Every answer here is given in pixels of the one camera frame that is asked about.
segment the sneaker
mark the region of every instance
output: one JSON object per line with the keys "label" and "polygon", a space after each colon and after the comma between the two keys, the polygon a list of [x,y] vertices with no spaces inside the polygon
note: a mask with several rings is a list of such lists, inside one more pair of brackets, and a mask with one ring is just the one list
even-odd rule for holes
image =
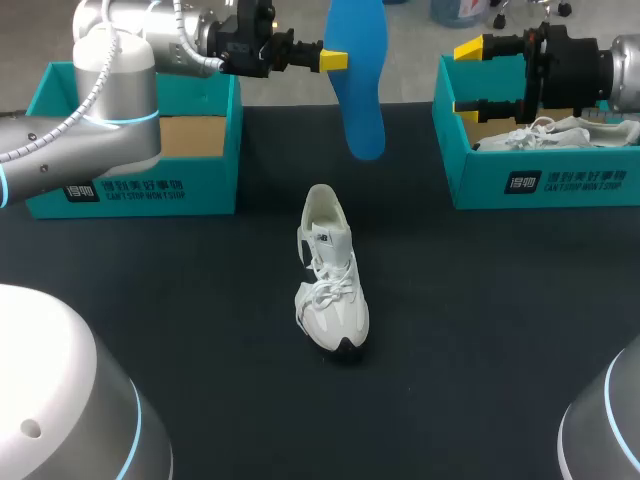
{"label": "sneaker", "polygon": [[593,145],[590,143],[590,134],[586,128],[574,127],[560,131],[552,118],[539,117],[528,127],[484,138],[474,146],[474,149],[479,152],[501,152],[591,146]]}
{"label": "sneaker", "polygon": [[595,123],[577,117],[557,122],[540,117],[530,126],[480,140],[478,151],[545,150],[552,148],[626,147],[637,145],[640,122]]}
{"label": "sneaker", "polygon": [[298,228],[298,254],[307,281],[295,297],[296,321],[325,350],[358,353],[369,333],[351,229],[335,192],[316,185],[307,195]]}

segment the shoe insole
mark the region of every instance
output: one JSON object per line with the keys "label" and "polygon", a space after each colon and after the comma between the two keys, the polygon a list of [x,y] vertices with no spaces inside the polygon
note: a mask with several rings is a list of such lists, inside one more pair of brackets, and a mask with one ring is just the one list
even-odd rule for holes
{"label": "shoe insole", "polygon": [[385,148],[378,97],[388,47],[382,0],[332,0],[324,38],[327,50],[349,54],[349,68],[329,72],[349,149],[358,159],[374,160]]}

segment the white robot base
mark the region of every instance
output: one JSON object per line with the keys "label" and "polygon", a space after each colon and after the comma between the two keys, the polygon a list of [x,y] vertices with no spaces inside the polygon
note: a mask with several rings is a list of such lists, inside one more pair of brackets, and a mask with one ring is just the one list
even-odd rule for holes
{"label": "white robot base", "polygon": [[84,320],[0,285],[0,478],[172,480],[155,411]]}

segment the shoe box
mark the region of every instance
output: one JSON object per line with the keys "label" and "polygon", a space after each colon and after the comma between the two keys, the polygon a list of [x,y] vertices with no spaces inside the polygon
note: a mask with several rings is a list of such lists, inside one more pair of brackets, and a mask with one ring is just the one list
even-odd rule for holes
{"label": "shoe box", "polygon": [[[640,205],[640,147],[476,152],[482,138],[514,120],[476,124],[453,113],[456,101],[516,100],[524,94],[522,56],[487,62],[440,59],[433,103],[442,161],[456,208],[501,209]],[[568,110],[542,110],[560,120]]]}
{"label": "shoe box", "polygon": [[[156,76],[162,154],[145,172],[67,185],[27,201],[35,218],[232,214],[242,136],[235,76]],[[27,115],[66,117],[78,105],[73,64],[49,64]]]}

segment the shoelace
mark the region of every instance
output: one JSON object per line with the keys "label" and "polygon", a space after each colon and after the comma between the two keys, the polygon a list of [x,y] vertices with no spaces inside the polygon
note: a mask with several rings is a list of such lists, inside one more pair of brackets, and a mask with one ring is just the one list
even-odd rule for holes
{"label": "shoelace", "polygon": [[313,284],[297,308],[296,320],[302,330],[304,330],[302,315],[309,301],[316,310],[324,310],[334,301],[340,300],[345,293],[353,293],[352,273],[355,265],[353,252],[351,252],[349,263],[344,267],[324,266],[317,268],[316,265],[320,264],[320,260],[314,257],[307,267],[313,270],[318,281]]}
{"label": "shoelace", "polygon": [[518,147],[519,149],[537,148],[542,142],[549,138],[549,134],[555,130],[555,127],[549,125],[539,125],[541,120],[553,123],[554,120],[549,117],[538,117],[536,121],[525,128],[519,128],[509,133],[505,140],[505,144]]}

